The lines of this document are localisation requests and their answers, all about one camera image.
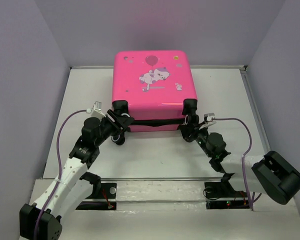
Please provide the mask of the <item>pink hard-shell suitcase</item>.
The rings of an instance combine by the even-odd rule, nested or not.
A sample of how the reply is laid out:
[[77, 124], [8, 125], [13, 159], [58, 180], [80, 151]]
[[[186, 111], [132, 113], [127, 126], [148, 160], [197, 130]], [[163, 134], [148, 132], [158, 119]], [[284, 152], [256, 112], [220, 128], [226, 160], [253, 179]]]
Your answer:
[[128, 131], [176, 131], [196, 126], [198, 98], [188, 57], [181, 50], [121, 51], [114, 57], [114, 112], [134, 122]]

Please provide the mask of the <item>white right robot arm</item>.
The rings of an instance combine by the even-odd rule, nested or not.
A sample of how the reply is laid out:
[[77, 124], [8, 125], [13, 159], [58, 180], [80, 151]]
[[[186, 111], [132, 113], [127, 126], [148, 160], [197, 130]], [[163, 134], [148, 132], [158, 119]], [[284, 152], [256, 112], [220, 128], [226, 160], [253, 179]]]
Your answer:
[[300, 190], [300, 172], [276, 151], [264, 155], [249, 156], [231, 154], [226, 149], [223, 136], [209, 132], [207, 127], [198, 124], [178, 126], [182, 138], [191, 143], [197, 142], [209, 164], [223, 174], [220, 190], [225, 196], [243, 191], [251, 198], [251, 193], [268, 195], [278, 204], [286, 205]]

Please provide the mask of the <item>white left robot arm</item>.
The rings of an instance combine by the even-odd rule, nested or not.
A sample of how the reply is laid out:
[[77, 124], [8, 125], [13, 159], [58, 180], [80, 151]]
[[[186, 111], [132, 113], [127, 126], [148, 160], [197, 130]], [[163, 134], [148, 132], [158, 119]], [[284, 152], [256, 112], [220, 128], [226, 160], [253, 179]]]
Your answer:
[[87, 118], [65, 164], [58, 163], [58, 175], [32, 204], [19, 211], [19, 233], [27, 240], [57, 240], [66, 217], [87, 197], [100, 194], [101, 178], [89, 172], [100, 154], [100, 145], [109, 137], [119, 137], [134, 122], [127, 113], [111, 109], [100, 117]]

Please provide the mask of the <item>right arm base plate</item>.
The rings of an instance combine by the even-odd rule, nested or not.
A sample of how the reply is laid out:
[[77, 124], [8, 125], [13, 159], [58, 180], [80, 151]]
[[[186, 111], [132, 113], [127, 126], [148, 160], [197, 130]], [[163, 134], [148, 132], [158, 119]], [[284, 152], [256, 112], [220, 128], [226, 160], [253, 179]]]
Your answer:
[[228, 182], [205, 182], [202, 191], [207, 210], [249, 209], [247, 194], [235, 191]]

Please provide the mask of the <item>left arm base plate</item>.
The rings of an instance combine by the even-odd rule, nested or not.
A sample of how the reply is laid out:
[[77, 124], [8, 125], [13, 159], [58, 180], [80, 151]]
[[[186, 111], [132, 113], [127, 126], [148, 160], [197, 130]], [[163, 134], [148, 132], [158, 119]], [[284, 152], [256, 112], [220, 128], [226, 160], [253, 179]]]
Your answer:
[[76, 207], [76, 210], [115, 211], [117, 209], [116, 195], [117, 183], [101, 182], [100, 186], [94, 187], [92, 194]]

